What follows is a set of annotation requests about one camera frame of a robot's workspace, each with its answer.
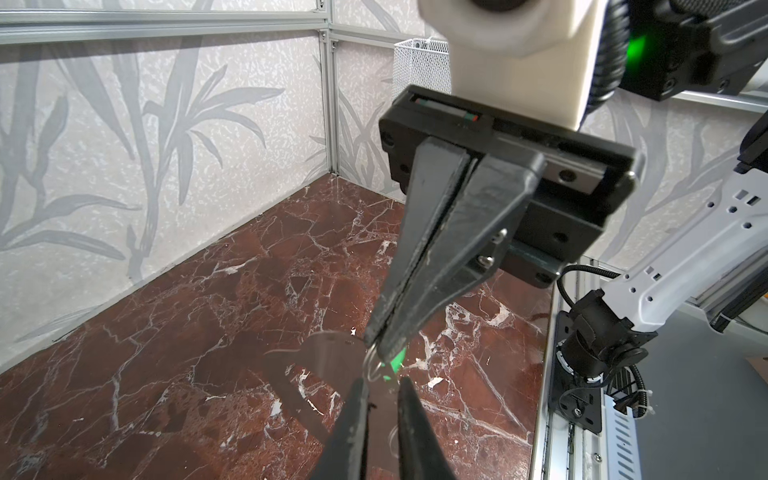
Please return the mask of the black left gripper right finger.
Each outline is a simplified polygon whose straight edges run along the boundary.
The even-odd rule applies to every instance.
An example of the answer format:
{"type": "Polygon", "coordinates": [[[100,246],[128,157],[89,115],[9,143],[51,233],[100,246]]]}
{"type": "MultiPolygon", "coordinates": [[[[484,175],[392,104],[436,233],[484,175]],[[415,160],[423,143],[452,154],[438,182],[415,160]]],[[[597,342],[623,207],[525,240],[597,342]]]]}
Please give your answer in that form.
{"type": "Polygon", "coordinates": [[[412,380],[400,378],[397,398],[399,475],[405,480],[456,480],[412,380]]]}

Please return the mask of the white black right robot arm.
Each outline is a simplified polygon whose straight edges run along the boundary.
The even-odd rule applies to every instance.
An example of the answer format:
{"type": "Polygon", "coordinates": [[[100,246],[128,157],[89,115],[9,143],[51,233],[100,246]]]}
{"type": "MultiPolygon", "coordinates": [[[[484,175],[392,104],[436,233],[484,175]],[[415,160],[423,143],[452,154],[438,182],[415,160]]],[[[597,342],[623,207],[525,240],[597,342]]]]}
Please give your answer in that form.
{"type": "Polygon", "coordinates": [[[410,85],[379,133],[406,210],[365,331],[393,360],[507,275],[550,288],[583,255],[617,278],[577,302],[562,365],[644,357],[687,299],[767,244],[767,122],[692,105],[767,65],[763,1],[423,1],[451,90],[410,85]]]}

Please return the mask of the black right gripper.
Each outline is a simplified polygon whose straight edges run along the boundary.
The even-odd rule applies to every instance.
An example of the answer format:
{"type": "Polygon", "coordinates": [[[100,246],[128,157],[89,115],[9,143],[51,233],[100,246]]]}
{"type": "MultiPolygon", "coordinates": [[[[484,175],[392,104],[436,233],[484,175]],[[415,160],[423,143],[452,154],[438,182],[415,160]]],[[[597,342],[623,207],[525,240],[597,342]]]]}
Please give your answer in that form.
{"type": "Polygon", "coordinates": [[[500,265],[549,287],[638,185],[635,148],[415,85],[379,132],[391,177],[408,190],[364,333],[383,362],[500,265]]]}

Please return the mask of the key with green tag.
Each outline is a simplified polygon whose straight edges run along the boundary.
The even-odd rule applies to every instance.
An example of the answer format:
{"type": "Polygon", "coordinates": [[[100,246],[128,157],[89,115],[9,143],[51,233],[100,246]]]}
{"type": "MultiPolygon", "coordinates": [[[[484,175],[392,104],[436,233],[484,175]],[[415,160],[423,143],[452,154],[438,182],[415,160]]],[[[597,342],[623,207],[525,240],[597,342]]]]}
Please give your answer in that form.
{"type": "Polygon", "coordinates": [[[383,379],[385,381],[391,381],[393,380],[399,371],[403,367],[403,362],[405,360],[407,354],[407,349],[403,348],[390,362],[389,362],[389,369],[387,372],[383,375],[383,379]]]}

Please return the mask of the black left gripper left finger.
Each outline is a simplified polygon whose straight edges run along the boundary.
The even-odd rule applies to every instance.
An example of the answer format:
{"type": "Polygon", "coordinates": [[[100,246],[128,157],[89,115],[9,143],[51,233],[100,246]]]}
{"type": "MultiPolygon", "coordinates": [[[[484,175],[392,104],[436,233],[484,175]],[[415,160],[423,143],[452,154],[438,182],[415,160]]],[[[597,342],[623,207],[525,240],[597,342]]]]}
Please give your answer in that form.
{"type": "Polygon", "coordinates": [[[366,478],[369,387],[363,378],[350,388],[311,480],[361,480],[366,478]]]}

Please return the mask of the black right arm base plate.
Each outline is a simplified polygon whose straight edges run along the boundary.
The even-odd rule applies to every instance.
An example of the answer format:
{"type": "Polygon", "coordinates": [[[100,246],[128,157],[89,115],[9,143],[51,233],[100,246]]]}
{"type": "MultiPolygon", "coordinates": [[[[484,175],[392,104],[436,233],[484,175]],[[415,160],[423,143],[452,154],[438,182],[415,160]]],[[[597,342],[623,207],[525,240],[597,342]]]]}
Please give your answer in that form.
{"type": "Polygon", "coordinates": [[[602,382],[605,366],[565,311],[555,316],[555,346],[548,406],[569,422],[599,434],[603,430],[602,382]]]}

